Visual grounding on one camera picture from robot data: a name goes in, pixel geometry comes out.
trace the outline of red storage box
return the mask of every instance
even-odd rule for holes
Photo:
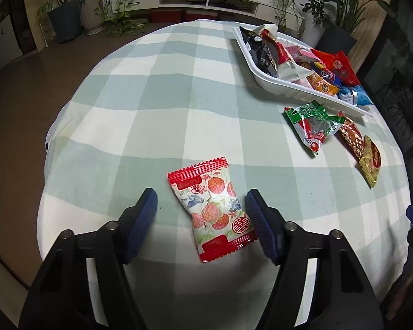
[[[185,21],[194,21],[201,18],[208,20],[217,20],[217,12],[206,10],[186,10],[184,19]]]
[[[180,22],[182,11],[153,11],[150,13],[152,22]]]

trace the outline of cabinet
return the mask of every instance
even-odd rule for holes
[[[119,8],[121,11],[187,7],[230,12],[278,23],[278,17],[271,5],[254,0],[120,0],[120,3]],[[111,4],[113,11],[115,11],[118,8],[117,0],[112,0]],[[293,31],[298,31],[302,22],[303,18],[301,16],[296,17],[293,11],[286,11],[286,27]]]
[[[157,9],[159,7],[159,0],[120,0],[119,8],[121,11],[134,11],[140,9]],[[112,0],[112,9],[115,11],[117,7],[117,0]]]
[[[8,15],[0,23],[0,68],[22,55]]]

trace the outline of snack tray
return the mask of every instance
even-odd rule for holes
[[[251,24],[240,25],[247,30],[254,30],[257,27]],[[256,64],[252,60],[251,55],[249,54],[249,51],[245,47],[245,43],[243,43],[243,38],[239,27],[233,27],[232,32],[234,33],[234,36],[236,36],[237,43],[242,50],[243,56],[245,56],[248,67],[254,75],[257,84],[260,85],[260,87],[262,87],[263,89],[274,94],[284,94],[288,97],[305,101],[306,103],[310,103],[311,101],[316,100],[331,112],[338,112],[341,110],[344,114],[351,117],[362,117],[364,115],[373,117],[372,113],[369,111],[368,106],[359,108],[345,101],[342,101],[337,97],[332,97],[317,90],[303,87],[301,85],[288,82],[280,78],[274,78],[262,72],[259,68],[257,68]],[[308,49],[311,48],[301,41],[280,32],[277,32],[277,41],[280,42],[284,47],[301,46]]]

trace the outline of white tv stand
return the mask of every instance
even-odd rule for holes
[[[112,0],[112,6],[113,10],[117,8],[116,0]],[[273,23],[279,21],[272,2],[257,0],[122,0],[120,5],[124,11],[172,7],[229,12]],[[298,31],[302,22],[301,16],[296,17],[293,11],[286,11],[286,27]]]

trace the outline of round table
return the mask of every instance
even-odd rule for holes
[[[225,156],[237,196],[257,188],[307,231],[340,229],[378,297],[406,259],[410,204],[400,149],[376,108],[355,119],[381,152],[369,189],[357,162],[330,137],[312,157],[284,119],[304,104],[261,89],[232,34],[234,22],[198,20],[139,38],[104,58],[58,120],[46,159],[38,215],[44,258],[60,231],[93,231],[118,219],[146,187],[159,197],[139,256],[127,267],[149,329],[254,329],[278,272],[258,241],[200,262],[191,218],[167,173]],[[89,283],[100,315],[97,281]],[[305,320],[315,262],[309,262]]]

